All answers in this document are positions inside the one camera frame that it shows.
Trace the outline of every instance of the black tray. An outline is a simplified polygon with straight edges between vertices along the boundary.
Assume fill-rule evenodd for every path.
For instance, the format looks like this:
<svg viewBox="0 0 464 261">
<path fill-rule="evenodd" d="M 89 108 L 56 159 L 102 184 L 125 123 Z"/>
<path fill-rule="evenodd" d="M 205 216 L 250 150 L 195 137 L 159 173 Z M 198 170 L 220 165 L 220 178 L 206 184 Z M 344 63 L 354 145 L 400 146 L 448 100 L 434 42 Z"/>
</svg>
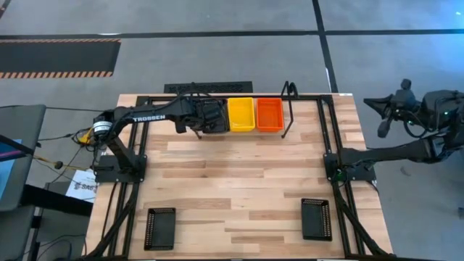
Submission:
<svg viewBox="0 0 464 261">
<path fill-rule="evenodd" d="M 175 208 L 148 210 L 145 230 L 145 250 L 173 250 L 175 233 Z"/>
<path fill-rule="evenodd" d="M 332 241 L 328 200 L 302 199 L 303 239 Z"/>
</svg>

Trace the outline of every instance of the wooden tabletop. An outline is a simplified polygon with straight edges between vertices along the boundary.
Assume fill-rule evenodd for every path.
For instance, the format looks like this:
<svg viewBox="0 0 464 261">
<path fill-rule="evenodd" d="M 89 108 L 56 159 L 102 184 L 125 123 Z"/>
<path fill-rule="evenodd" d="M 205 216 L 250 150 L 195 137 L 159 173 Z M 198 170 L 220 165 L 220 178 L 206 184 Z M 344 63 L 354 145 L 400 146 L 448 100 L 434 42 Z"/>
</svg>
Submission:
<svg viewBox="0 0 464 261">
<path fill-rule="evenodd" d="M 142 94 L 123 94 L 117 105 L 133 106 L 138 95 Z M 364 149 L 353 97 L 334 94 L 333 100 L 344 147 Z M 170 121 L 150 123 L 149 163 L 138 195 L 129 259 L 343 257 L 334 196 L 322 160 L 318 108 L 314 101 L 292 104 L 295 122 L 285 139 L 254 130 L 198 140 L 191 131 L 177 134 Z M 283 107 L 288 122 L 286 102 Z M 325 111 L 331 132 L 328 108 Z M 130 131 L 126 127 L 121 140 L 127 142 Z M 352 186 L 360 222 L 381 248 L 392 252 L 378 194 L 363 181 Z M 89 251 L 100 241 L 112 187 L 105 183 L 98 188 L 86 237 Z M 303 240 L 301 198 L 329 200 L 333 241 Z M 172 251 L 144 251 L 147 211 L 152 207 L 177 209 Z M 356 252 L 348 220 L 347 226 Z M 125 224 L 116 253 L 122 251 L 124 231 Z"/>
</svg>

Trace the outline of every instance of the orange bin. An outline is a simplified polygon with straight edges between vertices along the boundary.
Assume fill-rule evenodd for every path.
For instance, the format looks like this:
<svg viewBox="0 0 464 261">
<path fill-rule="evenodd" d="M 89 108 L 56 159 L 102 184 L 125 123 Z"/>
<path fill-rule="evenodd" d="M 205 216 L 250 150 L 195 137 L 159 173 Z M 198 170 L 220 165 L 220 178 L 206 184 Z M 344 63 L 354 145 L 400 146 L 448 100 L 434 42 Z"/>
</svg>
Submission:
<svg viewBox="0 0 464 261">
<path fill-rule="evenodd" d="M 283 129 L 282 99 L 258 98 L 257 128 L 262 132 L 278 132 Z"/>
</svg>

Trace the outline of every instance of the yellow bin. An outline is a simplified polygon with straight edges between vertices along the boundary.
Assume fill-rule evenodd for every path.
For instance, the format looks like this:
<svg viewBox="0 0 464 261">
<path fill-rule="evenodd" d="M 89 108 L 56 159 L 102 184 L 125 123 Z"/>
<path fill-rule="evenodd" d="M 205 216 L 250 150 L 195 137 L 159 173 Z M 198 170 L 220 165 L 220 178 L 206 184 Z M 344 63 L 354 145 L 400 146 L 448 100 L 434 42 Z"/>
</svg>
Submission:
<svg viewBox="0 0 464 261">
<path fill-rule="evenodd" d="M 254 129 L 253 98 L 229 98 L 227 101 L 231 131 L 244 132 Z"/>
</svg>

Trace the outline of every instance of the gray floor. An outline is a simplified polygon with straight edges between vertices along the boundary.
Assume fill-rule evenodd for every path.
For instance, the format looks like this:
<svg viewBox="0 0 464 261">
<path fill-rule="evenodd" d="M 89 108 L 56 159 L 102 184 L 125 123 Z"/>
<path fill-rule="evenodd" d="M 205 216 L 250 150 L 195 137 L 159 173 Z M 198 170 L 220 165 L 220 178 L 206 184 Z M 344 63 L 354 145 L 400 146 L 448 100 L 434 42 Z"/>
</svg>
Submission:
<svg viewBox="0 0 464 261">
<path fill-rule="evenodd" d="M 464 3 L 453 0 L 320 0 L 320 7 L 326 30 L 464 27 Z M 0 35 L 316 28 L 308 0 L 12 0 L 0 19 Z M 380 118 L 363 98 L 387 96 L 402 78 L 413 81 L 418 99 L 432 90 L 464 91 L 463 42 L 462 35 L 328 37 L 339 91 L 355 95 L 368 146 L 410 138 L 399 123 L 389 137 L 378 138 Z M 279 91 L 285 80 L 300 92 L 329 92 L 317 36 L 124 39 L 113 77 L 0 80 L 0 106 L 106 109 L 121 93 L 159 93 L 165 83 L 235 80 L 252 80 L 256 92 Z M 41 137 L 88 127 L 94 115 L 49 110 Z M 50 141 L 38 153 L 66 162 L 77 149 L 71 141 Z M 75 164 L 90 161 L 81 152 Z M 461 260 L 464 220 L 457 208 L 464 206 L 463 169 L 462 154 L 436 165 L 376 165 L 396 254 Z M 40 165 L 32 170 L 28 183 L 36 186 L 56 177 Z"/>
</svg>

